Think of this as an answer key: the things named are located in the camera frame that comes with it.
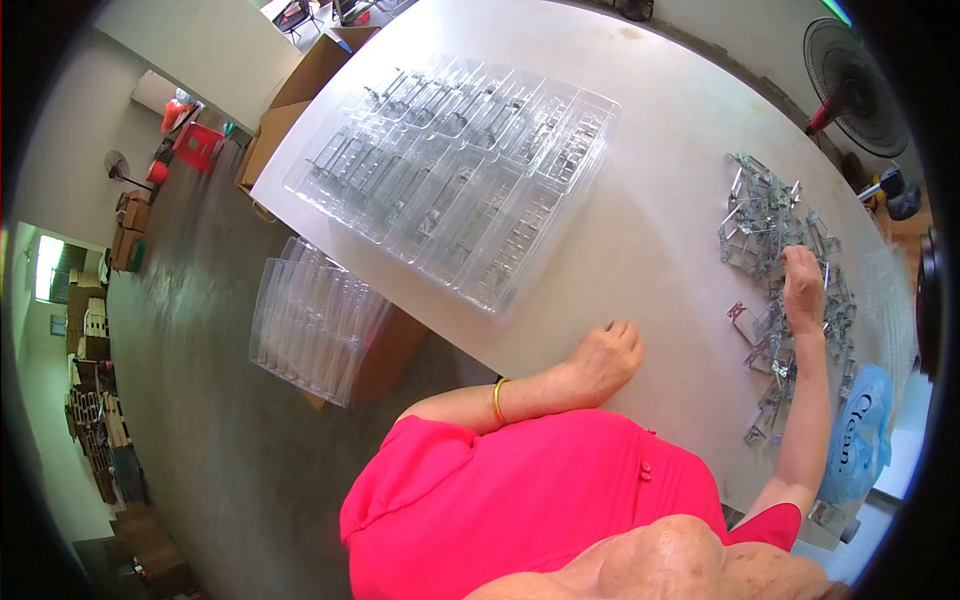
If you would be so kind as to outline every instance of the pile of metal parts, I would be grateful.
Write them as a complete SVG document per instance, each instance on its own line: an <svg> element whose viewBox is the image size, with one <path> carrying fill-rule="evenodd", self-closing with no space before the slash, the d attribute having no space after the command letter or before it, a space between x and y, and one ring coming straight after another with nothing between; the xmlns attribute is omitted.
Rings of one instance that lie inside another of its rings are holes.
<svg viewBox="0 0 960 600"><path fill-rule="evenodd" d="M729 213L717 232L720 258L756 279L770 299L758 315L742 302L727 312L752 346L744 364L774 377L760 397L744 442L753 446L764 440L777 445L780 434L774 433L774 426L781 406L793 398L797 378L793 334L783 310L785 273L780 253L787 246L805 245L820 263L825 293L824 334L830 358L843 369L840 397L844 399L856 376L852 340L856 303L838 263L840 240L830 235L816 211L810 211L805 219L794 214L794 207L801 201L800 182L781 182L750 155L728 157L738 169L728 198Z"/></svg>

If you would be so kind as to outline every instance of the wrist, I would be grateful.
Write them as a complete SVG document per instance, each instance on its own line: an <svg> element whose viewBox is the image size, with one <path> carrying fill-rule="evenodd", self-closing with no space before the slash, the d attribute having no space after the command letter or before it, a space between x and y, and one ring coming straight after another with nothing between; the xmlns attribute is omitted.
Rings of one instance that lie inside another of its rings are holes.
<svg viewBox="0 0 960 600"><path fill-rule="evenodd" d="M827 338L823 331L801 333L793 338L798 375L827 370Z"/></svg>
<svg viewBox="0 0 960 600"><path fill-rule="evenodd" d="M793 336L794 346L825 346L827 343L827 336L824 334L822 327L815 328L810 331L805 331L803 333L797 333Z"/></svg>
<svg viewBox="0 0 960 600"><path fill-rule="evenodd" d="M554 365L546 371L546 375L551 393L565 407L564 410L596 408L606 400L597 390L593 378L574 363L564 361Z"/></svg>

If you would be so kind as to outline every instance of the clear plastic tray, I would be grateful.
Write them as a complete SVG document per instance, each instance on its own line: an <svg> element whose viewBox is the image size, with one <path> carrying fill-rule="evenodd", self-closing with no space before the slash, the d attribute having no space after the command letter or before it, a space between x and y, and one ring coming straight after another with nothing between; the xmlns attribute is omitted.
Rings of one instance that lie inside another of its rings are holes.
<svg viewBox="0 0 960 600"><path fill-rule="evenodd" d="M302 240L267 260L250 341L251 360L341 406L389 303Z"/></svg>
<svg viewBox="0 0 960 600"><path fill-rule="evenodd" d="M619 105L459 57L372 80L314 133L284 186L504 314L588 196Z"/></svg>

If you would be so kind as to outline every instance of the pink shirt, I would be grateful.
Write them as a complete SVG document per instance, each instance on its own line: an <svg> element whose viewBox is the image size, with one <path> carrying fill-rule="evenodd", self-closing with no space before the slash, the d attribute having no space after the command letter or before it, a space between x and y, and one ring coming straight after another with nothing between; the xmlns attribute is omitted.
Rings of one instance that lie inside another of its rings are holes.
<svg viewBox="0 0 960 600"><path fill-rule="evenodd" d="M407 417L340 513L354 597L459 599L520 571L555 571L662 516L702 519L725 545L789 551L800 511L779 504L727 533L695 455L615 413L578 410L486 436Z"/></svg>

